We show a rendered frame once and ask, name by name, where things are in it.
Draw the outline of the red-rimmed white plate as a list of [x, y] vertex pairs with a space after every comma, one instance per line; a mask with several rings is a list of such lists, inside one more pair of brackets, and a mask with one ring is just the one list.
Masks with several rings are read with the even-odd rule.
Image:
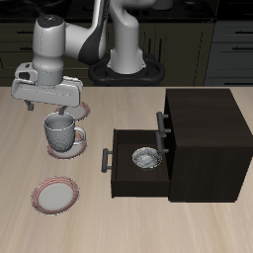
[[51, 148], [50, 145], [47, 146], [47, 154], [53, 158], [64, 160], [64, 159], [74, 159], [75, 157], [81, 155], [87, 148], [88, 142], [86, 140], [86, 132], [78, 127], [75, 130], [75, 142], [72, 147], [66, 152], [57, 152]]
[[91, 113], [90, 107], [85, 102], [80, 102], [77, 107], [67, 107], [64, 110], [64, 114], [60, 115], [62, 106], [58, 106], [54, 111], [61, 119], [67, 120], [68, 122], [82, 121], [89, 116]]
[[32, 207], [44, 215], [58, 215], [71, 209], [78, 201], [80, 188], [65, 176], [56, 176], [39, 183], [31, 194]]

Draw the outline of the grey kitchen drawer unit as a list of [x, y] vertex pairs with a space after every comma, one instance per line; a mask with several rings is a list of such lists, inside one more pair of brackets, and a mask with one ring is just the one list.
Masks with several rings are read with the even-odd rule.
[[205, 85], [253, 86], [253, 21], [215, 23]]

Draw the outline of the flat black base plate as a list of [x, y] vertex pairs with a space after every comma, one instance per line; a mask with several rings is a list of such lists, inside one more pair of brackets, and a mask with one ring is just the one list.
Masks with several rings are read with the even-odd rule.
[[120, 74], [107, 66], [111, 59], [108, 53], [89, 67], [89, 78], [97, 87], [156, 87], [165, 77], [165, 68], [154, 55], [145, 53], [145, 68], [133, 74]]

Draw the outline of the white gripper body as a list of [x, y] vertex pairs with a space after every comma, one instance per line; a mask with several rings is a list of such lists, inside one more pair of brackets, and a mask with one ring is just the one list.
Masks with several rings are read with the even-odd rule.
[[80, 92], [83, 83], [77, 78], [64, 76], [60, 84], [55, 86], [40, 86], [35, 82], [15, 79], [12, 84], [11, 95], [13, 98], [53, 104], [67, 107], [77, 107], [80, 104]]

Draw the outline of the small grey fluted bowl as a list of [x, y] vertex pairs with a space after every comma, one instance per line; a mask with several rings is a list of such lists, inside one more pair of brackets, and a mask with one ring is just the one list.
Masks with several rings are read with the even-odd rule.
[[131, 156], [132, 162], [142, 171], [152, 171], [158, 167], [162, 157], [151, 147], [141, 147]]

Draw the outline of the grey porcelain mug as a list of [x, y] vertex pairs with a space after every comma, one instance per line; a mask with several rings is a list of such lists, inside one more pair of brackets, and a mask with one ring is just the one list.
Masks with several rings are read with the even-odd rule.
[[[85, 130], [75, 124], [74, 117], [69, 113], [52, 113], [44, 119], [43, 126], [48, 144], [57, 152], [66, 152], [73, 145], [79, 145], [86, 140]], [[83, 134], [83, 138], [78, 141], [75, 140], [77, 131]]]

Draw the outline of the dark wooden cabinet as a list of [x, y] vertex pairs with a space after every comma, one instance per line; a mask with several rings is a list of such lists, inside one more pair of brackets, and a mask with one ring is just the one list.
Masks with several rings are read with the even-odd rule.
[[164, 115], [169, 200], [235, 202], [253, 158], [253, 133], [231, 91], [168, 89]]

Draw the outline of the dark wooden cabinet drawer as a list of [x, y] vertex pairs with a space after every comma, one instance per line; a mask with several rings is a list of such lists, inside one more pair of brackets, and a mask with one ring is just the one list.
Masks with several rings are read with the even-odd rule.
[[115, 129], [113, 150], [103, 149], [102, 172], [111, 174], [112, 197], [167, 197], [170, 180], [166, 157], [151, 171], [144, 171], [132, 161], [133, 153], [142, 147], [156, 149], [154, 130]]

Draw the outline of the dark kitchen cupboards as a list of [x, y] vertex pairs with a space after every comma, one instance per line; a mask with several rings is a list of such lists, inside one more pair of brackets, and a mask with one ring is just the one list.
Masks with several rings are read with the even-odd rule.
[[[95, 0], [0, 0], [0, 86], [32, 59], [32, 27], [41, 14], [55, 14], [81, 27], [91, 24]], [[194, 20], [208, 11], [206, 0], [175, 0], [170, 11], [131, 9], [139, 20], [139, 46], [165, 67], [162, 86], [204, 86], [214, 22]]]

